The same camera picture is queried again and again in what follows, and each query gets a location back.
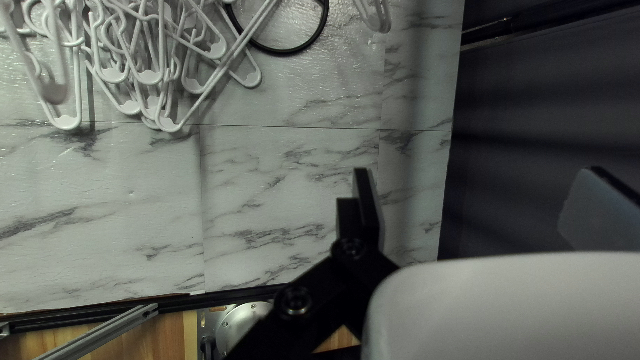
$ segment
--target dark wall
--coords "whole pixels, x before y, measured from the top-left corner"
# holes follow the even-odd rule
[[[462,29],[471,29],[518,13],[524,9],[547,3],[548,0],[468,0]]]
[[[571,250],[578,170],[640,188],[640,8],[460,56],[439,258]]]

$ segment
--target black rubber ring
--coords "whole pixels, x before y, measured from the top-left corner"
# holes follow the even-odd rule
[[[311,35],[311,37],[301,45],[292,47],[290,49],[275,49],[273,47],[268,47],[266,45],[263,45],[254,39],[250,39],[249,44],[251,44],[256,49],[262,51],[263,53],[267,53],[275,56],[289,56],[289,55],[297,54],[300,51],[310,47],[311,44],[316,42],[316,40],[320,37],[322,30],[324,30],[324,25],[326,25],[326,20],[329,17],[329,0],[317,0],[317,1],[322,4],[322,14],[320,15],[320,23],[316,28],[316,32],[314,32],[314,34]],[[244,31],[244,29],[242,28],[242,26],[240,26],[240,23],[238,22],[238,19],[234,14],[234,10],[231,7],[231,4],[225,4],[225,11],[229,16],[231,23],[236,28],[236,31],[239,34],[241,34]]]

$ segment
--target marble surface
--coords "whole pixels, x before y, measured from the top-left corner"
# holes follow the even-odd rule
[[[198,137],[0,122],[0,312],[203,290]]]
[[[376,175],[385,252],[434,260],[462,1],[390,4],[383,35],[352,0],[332,1],[308,51],[252,50],[260,86],[224,79],[175,135],[119,114],[85,75],[87,121],[55,129],[0,41],[0,313],[290,281],[327,255],[353,167]],[[314,6],[283,2],[260,40],[304,40]]]
[[[377,167],[376,130],[201,128],[207,291],[291,281],[323,259],[352,168]]]
[[[464,1],[389,5],[380,128],[451,130]]]
[[[384,253],[400,266],[437,258],[450,144],[448,131],[380,131]]]

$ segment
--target wooden surface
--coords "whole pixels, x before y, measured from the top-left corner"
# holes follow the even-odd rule
[[[0,360],[32,360],[99,323],[9,335],[0,340]],[[115,338],[81,360],[197,360],[196,311],[161,314]],[[346,327],[338,329],[315,352],[359,344]]]
[[[335,350],[337,348],[343,347],[352,347],[354,345],[359,345],[360,342],[358,338],[353,336],[353,334],[347,329],[346,326],[340,327],[340,329],[336,330],[333,335],[331,335],[324,343],[320,344],[316,351],[314,352],[322,352],[328,350]]]

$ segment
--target black bracket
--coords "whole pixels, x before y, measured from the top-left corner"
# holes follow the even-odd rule
[[[331,255],[282,288],[228,360],[308,359],[341,325],[362,339],[375,288],[398,266],[381,252],[383,220],[370,170],[353,171],[353,197],[337,199]]]

